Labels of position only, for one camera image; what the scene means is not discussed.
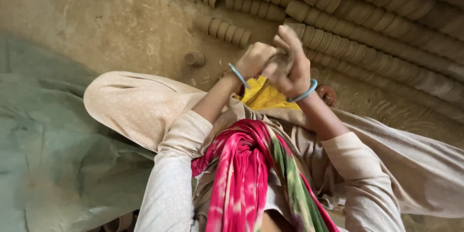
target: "clay floor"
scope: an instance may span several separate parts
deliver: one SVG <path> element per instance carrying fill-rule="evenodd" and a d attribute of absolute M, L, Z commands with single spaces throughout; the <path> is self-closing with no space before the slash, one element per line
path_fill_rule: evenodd
<path fill-rule="evenodd" d="M 249 28 L 254 41 L 270 42 L 278 26 L 223 6 L 212 9 L 197 0 L 0 0 L 0 29 L 99 73 L 119 70 L 159 75 L 207 91 L 243 50 L 192 28 L 192 19 L 199 14 Z M 183 63 L 184 55 L 194 50 L 205 54 L 205 67 Z M 311 72 L 335 88 L 339 109 L 464 148 L 460 123 L 336 72 L 317 66 Z M 461 219 L 403 218 L 410 232 L 457 232 L 464 227 Z"/>

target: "blue bangle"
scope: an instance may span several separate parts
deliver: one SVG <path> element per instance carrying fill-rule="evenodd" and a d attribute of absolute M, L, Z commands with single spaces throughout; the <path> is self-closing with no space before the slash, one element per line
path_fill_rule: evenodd
<path fill-rule="evenodd" d="M 232 65 L 232 63 L 229 63 L 229 67 L 233 70 L 235 75 L 243 82 L 243 85 L 245 85 L 245 88 L 250 89 L 250 85 L 248 85 L 248 83 L 245 81 L 242 75 L 240 75 L 239 71 L 235 68 L 235 66 Z"/>
<path fill-rule="evenodd" d="M 317 81 L 312 79 L 311 80 L 311 87 L 309 90 L 307 90 L 305 93 L 301 94 L 297 98 L 287 98 L 288 103 L 293 103 L 301 100 L 302 98 L 306 98 L 311 92 L 313 92 L 317 87 Z"/>

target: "scarf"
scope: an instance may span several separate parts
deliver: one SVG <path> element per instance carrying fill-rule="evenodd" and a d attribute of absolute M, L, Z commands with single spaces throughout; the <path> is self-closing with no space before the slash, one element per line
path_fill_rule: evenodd
<path fill-rule="evenodd" d="M 297 232 L 338 232 L 299 172 L 282 137 L 260 120 L 239 120 L 221 132 L 205 155 L 192 161 L 192 175 L 216 162 L 206 232 L 259 232 L 273 168 Z"/>

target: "sleeve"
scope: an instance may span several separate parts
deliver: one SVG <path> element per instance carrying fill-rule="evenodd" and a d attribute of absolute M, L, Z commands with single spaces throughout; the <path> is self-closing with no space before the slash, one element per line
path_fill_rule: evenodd
<path fill-rule="evenodd" d="M 322 141 L 345 179 L 345 229 L 356 232 L 405 231 L 398 201 L 380 160 L 354 133 Z"/>
<path fill-rule="evenodd" d="M 180 116 L 158 146 L 135 232 L 189 232 L 193 224 L 192 155 L 212 125 L 194 111 Z"/>

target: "beige garment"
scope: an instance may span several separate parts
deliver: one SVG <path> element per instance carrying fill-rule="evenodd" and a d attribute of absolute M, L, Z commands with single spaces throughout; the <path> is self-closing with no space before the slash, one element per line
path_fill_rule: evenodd
<path fill-rule="evenodd" d="M 205 92 L 198 89 L 158 76 L 111 72 L 101 75 L 89 86 L 84 104 L 99 122 L 158 152 L 158 145 L 172 122 L 191 110 L 204 95 Z M 333 111 L 379 157 L 382 171 L 390 177 L 401 212 L 464 217 L 462 150 L 389 128 L 372 119 Z M 329 162 L 316 134 L 308 131 L 310 122 L 297 110 L 254 112 L 231 98 L 195 156 L 201 155 L 221 130 L 245 118 L 263 120 L 279 131 L 298 157 L 297 164 L 303 175 L 312 180 L 319 197 L 334 205 L 338 199 L 345 198 L 345 193 L 350 193 L 341 186 L 344 180 Z M 207 191 L 207 185 L 200 183 L 199 187 L 204 186 Z"/>

